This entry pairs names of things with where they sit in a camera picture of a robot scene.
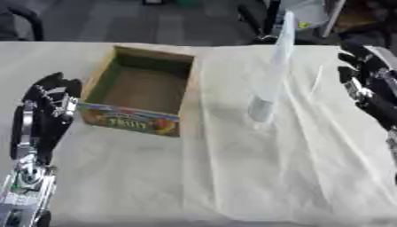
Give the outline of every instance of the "white tablecloth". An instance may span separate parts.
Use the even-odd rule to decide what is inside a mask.
[[[93,127],[77,114],[55,150],[53,226],[395,226],[385,132],[338,83],[336,47],[297,47],[275,121],[263,129],[245,118],[246,78],[263,72],[257,63],[271,46],[124,45],[198,56],[183,136]],[[86,81],[111,46],[0,43],[2,175],[27,88],[57,71]]]

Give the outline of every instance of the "table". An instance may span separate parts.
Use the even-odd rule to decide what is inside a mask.
[[[12,113],[32,82],[57,71],[62,71],[67,78],[86,81],[113,44],[0,43],[0,149],[3,151],[0,153],[0,173],[5,175],[12,166],[6,152]],[[183,137],[159,137],[89,126],[77,114],[73,126],[55,150],[53,163],[60,171],[58,191],[51,202],[52,226],[302,226],[286,223],[291,219],[284,220],[283,215],[262,216],[260,204],[257,204],[258,214],[254,216],[261,218],[248,220],[246,214],[233,214],[236,209],[252,208],[236,204],[233,212],[225,210],[225,204],[233,202],[233,199],[225,200],[228,197],[219,194],[211,178],[203,177],[216,177],[215,169],[212,169],[216,160],[211,159],[214,151],[208,151],[207,145],[202,143],[207,137],[203,122],[208,115],[203,114],[206,101],[201,100],[205,98],[206,87],[200,85],[208,83],[208,80],[200,81],[200,78],[208,78],[204,74],[218,76],[217,73],[234,68],[241,72],[262,68],[257,64],[257,58],[269,59],[267,53],[272,51],[272,46],[191,48],[139,43],[122,45],[198,56],[195,68],[200,70],[192,76],[183,103]],[[337,48],[302,46],[297,47],[296,52],[298,56],[305,56],[300,58],[298,66],[304,64],[307,67],[295,69],[311,72],[315,70],[312,65],[332,58]],[[237,64],[238,61],[245,63],[230,67],[231,62]],[[381,131],[370,117],[360,115],[360,118],[369,121],[375,132]],[[383,135],[376,133],[374,139],[382,140]],[[388,155],[380,155],[374,161],[380,163],[383,159],[386,159],[386,162],[381,162],[385,168],[393,169]],[[262,187],[256,191],[268,189],[265,185]]]

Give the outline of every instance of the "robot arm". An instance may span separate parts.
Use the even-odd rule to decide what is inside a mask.
[[[361,45],[344,43],[341,49],[339,59],[349,67],[339,67],[340,82],[357,107],[388,132],[386,142],[397,164],[397,72]]]
[[[14,167],[0,191],[0,227],[47,227],[56,189],[52,150],[73,122],[82,85],[52,74],[27,91],[14,113],[10,156]]]

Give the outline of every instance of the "open cardboard box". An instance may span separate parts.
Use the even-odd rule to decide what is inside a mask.
[[[192,56],[115,46],[82,92],[93,125],[179,137]]]

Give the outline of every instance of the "clear plastic bottle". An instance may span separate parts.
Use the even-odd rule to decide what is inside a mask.
[[[279,96],[283,79],[288,74],[290,58],[295,42],[295,18],[286,12],[281,35],[276,43],[272,59],[266,65],[264,74],[252,79],[254,97],[248,107],[248,114],[254,121],[269,122],[274,104]]]

